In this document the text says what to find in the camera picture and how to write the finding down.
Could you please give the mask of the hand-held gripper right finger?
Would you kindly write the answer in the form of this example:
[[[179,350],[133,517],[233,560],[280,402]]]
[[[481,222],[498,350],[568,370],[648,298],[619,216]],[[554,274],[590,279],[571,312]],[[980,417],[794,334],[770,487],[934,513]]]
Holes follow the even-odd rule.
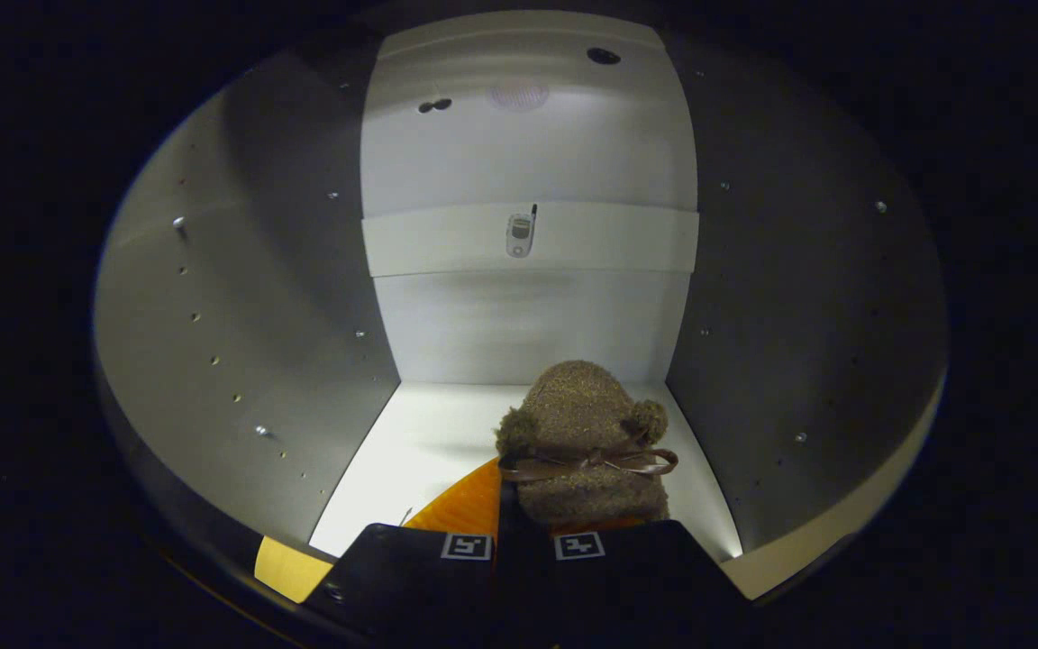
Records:
[[[677,521],[552,535],[524,571],[526,648],[744,648],[750,601]]]

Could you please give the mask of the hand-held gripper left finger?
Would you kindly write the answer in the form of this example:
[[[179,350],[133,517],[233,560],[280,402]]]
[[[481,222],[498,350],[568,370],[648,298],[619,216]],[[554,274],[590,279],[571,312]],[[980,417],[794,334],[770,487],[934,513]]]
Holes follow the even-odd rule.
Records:
[[[501,488],[491,459],[402,526],[364,528],[304,607],[358,648],[486,648]]]

